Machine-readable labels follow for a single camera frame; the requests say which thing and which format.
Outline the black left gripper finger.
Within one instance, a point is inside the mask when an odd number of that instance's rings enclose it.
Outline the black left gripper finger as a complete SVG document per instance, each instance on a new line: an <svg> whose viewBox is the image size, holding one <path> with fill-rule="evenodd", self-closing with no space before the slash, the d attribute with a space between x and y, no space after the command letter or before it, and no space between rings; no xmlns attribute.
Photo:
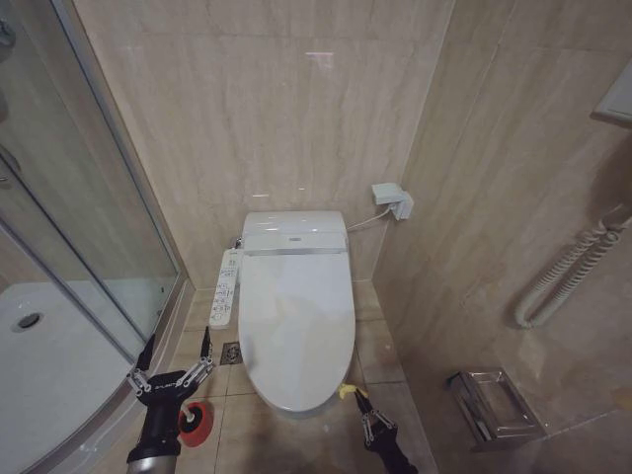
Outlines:
<svg viewBox="0 0 632 474"><path fill-rule="evenodd" d="M200 347L200 355L198 361L190 367L185 374L179 379L179 385L188 388L192 385L199 387L203 381L211 375L214 368L214 362L211 356L212 341L209 328L206 327Z"/></svg>
<svg viewBox="0 0 632 474"><path fill-rule="evenodd" d="M153 357L155 334L153 334L138 356L134 368L126 375L126 380L134 393L148 393L151 385L146 378Z"/></svg>

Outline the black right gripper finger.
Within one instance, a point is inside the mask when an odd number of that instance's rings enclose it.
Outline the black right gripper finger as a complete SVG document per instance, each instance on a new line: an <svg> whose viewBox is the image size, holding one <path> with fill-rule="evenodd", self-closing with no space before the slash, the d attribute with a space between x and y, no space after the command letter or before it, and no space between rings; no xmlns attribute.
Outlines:
<svg viewBox="0 0 632 474"><path fill-rule="evenodd" d="M370 423L373 432L377 429L395 430L397 428L397 424L394 421L379 410L375 409L373 406L372 408L373 411L370 415Z"/></svg>
<svg viewBox="0 0 632 474"><path fill-rule="evenodd" d="M357 407L361 413L361 425L364 437L364 444L371 445L374 441L374 436L372 433L371 423L370 423L370 415L373 411L372 405L369 402L369 399L364 396L361 392L355 393L355 400Z"/></svg>

